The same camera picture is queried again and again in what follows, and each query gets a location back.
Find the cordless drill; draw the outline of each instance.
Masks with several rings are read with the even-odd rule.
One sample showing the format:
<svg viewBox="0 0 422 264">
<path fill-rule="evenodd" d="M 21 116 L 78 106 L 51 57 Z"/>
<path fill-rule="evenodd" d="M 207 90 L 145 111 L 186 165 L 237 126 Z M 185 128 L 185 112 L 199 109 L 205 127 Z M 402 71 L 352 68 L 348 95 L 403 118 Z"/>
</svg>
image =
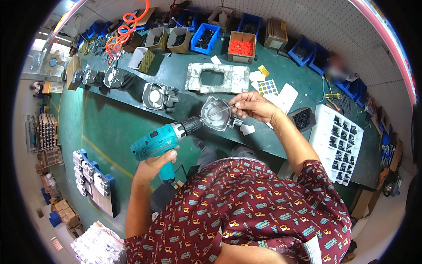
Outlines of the cordless drill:
<svg viewBox="0 0 422 264">
<path fill-rule="evenodd" d="M 159 157 L 175 148 L 179 145 L 179 141 L 200 127 L 201 120 L 198 117 L 189 117 L 181 122 L 167 124 L 138 139 L 130 146 L 130 150 L 137 161 Z M 164 182 L 174 181 L 174 169 L 171 162 L 161 168 L 158 177 Z"/>
</svg>

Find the workbench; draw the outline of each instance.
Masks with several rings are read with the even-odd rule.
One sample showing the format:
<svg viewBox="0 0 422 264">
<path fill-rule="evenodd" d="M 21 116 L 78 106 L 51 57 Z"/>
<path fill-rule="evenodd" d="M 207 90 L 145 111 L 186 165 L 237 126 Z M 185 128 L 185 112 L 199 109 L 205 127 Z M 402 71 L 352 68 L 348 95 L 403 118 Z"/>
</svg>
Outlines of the workbench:
<svg viewBox="0 0 422 264">
<path fill-rule="evenodd" d="M 155 55 L 148 74 L 140 73 L 128 68 L 127 65 L 132 55 L 126 53 L 118 60 L 117 67 L 133 72 L 141 78 L 134 84 L 129 93 L 121 92 L 116 89 L 108 89 L 106 87 L 98 88 L 87 86 L 86 89 L 90 92 L 127 103 L 171 120 L 181 121 L 193 115 L 199 116 L 200 109 L 209 95 L 220 99 L 226 99 L 227 101 L 229 101 L 234 95 L 222 93 L 199 94 L 197 92 L 186 91 L 184 87 L 188 64 L 211 63 L 210 58 L 217 55 L 222 64 L 247 65 L 242 63 L 233 63 L 227 60 L 228 45 L 229 34 L 226 33 L 225 40 L 221 41 L 220 39 L 217 39 L 214 44 L 214 49 L 211 50 L 209 55 L 188 51 L 185 54 L 173 53 L 169 57 L 169 53 L 158 53 Z M 317 105 L 315 100 L 319 101 L 323 94 L 322 77 L 320 75 L 306 66 L 298 67 L 295 62 L 289 58 L 277 55 L 275 50 L 265 49 L 262 44 L 258 42 L 256 46 L 256 55 L 258 56 L 258 60 L 254 61 L 251 65 L 247 65 L 250 67 L 251 72 L 257 71 L 259 66 L 264 65 L 270 73 L 266 80 L 274 79 L 279 91 L 283 88 L 285 83 L 292 85 L 298 91 L 299 95 L 296 98 L 290 112 L 298 108 L 308 106 L 315 112 L 315 106 Z M 106 71 L 109 67 L 107 63 L 103 64 L 101 62 L 102 54 L 92 56 L 88 53 L 87 55 L 81 57 L 82 69 L 85 69 L 87 64 L 90 69 L 97 71 Z M 203 83 L 206 82 L 208 85 L 219 85 L 222 83 L 222 77 L 220 79 L 220 76 L 217 74 L 209 74 L 208 76 L 202 75 L 202 80 Z M 166 113 L 164 111 L 149 110 L 144 107 L 142 103 L 142 92 L 145 82 L 161 82 L 165 85 L 178 88 L 180 102 L 176 104 L 176 111 Z M 315 100 L 311 98 L 310 87 L 313 88 L 312 95 Z M 249 90 L 255 89 L 249 84 Z M 333 86 L 333 92 L 337 93 L 338 88 Z M 351 181 L 362 184 L 368 188 L 375 189 L 378 183 L 380 170 L 379 164 L 381 160 L 379 134 L 373 124 L 371 127 L 366 127 L 368 124 L 365 120 L 366 112 L 363 108 L 355 105 L 356 104 L 352 107 L 351 120 L 364 129 L 365 132 Z M 243 136 L 242 132 L 239 131 L 238 126 L 235 126 L 232 130 L 227 129 L 225 132 L 214 131 L 204 126 L 201 130 L 197 131 L 196 134 L 198 137 L 204 139 L 207 137 L 221 136 L 223 138 L 251 146 L 252 148 L 266 151 L 272 155 L 287 158 L 286 153 L 274 131 L 266 124 L 249 117 L 244 121 L 244 124 L 253 125 L 256 132 Z M 309 140 L 310 134 L 311 130 L 302 133 L 307 140 Z"/>
</svg>

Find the orange coiled air hose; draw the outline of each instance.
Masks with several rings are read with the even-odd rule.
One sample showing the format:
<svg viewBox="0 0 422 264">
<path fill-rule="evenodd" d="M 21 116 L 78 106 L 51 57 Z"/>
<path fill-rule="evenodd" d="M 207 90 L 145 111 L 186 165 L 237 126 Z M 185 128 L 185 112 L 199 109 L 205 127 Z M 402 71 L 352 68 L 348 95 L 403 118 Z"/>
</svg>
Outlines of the orange coiled air hose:
<svg viewBox="0 0 422 264">
<path fill-rule="evenodd" d="M 148 12 L 149 9 L 149 0 L 144 0 L 146 3 L 146 7 L 145 7 L 145 11 L 142 13 L 142 15 L 140 17 L 136 17 L 136 15 L 132 14 L 132 13 L 126 13 L 123 16 L 123 21 L 125 21 L 126 23 L 135 23 L 133 25 L 133 27 L 130 29 L 128 26 L 126 25 L 121 25 L 118 29 L 117 32 L 120 34 L 120 36 L 118 37 L 111 37 L 108 39 L 107 43 L 105 44 L 105 49 L 108 53 L 108 55 L 110 57 L 113 57 L 114 55 L 112 54 L 111 50 L 113 51 L 118 51 L 121 49 L 123 43 L 125 43 L 126 41 L 129 40 L 130 38 L 130 34 L 135 30 L 136 26 L 138 25 L 138 21 L 143 18 L 146 13 Z M 121 29 L 127 29 L 127 32 L 123 33 L 120 30 Z"/>
</svg>

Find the maroon patterned shirt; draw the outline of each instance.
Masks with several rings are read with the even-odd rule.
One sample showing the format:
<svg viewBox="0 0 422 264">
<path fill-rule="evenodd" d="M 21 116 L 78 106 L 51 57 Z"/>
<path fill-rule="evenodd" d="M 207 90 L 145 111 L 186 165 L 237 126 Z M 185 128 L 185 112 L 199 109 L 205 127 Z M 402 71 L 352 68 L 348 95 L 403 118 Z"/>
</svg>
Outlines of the maroon patterned shirt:
<svg viewBox="0 0 422 264">
<path fill-rule="evenodd" d="M 325 263 L 340 263 L 351 235 L 347 208 L 322 164 L 303 163 L 298 182 L 261 161 L 226 158 L 188 180 L 143 236 L 125 239 L 127 262 L 212 263 L 221 242 L 270 248 L 309 263 L 317 236 Z"/>
</svg>

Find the red plastic caps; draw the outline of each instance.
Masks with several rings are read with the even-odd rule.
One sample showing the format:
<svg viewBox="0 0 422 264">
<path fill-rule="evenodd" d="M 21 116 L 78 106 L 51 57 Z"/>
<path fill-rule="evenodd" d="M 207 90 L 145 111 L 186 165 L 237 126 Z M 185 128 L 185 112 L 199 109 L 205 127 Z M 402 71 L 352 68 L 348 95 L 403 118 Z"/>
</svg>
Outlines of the red plastic caps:
<svg viewBox="0 0 422 264">
<path fill-rule="evenodd" d="M 229 53 L 252 56 L 253 49 L 254 43 L 252 41 L 244 42 L 232 39 L 230 42 Z"/>
</svg>

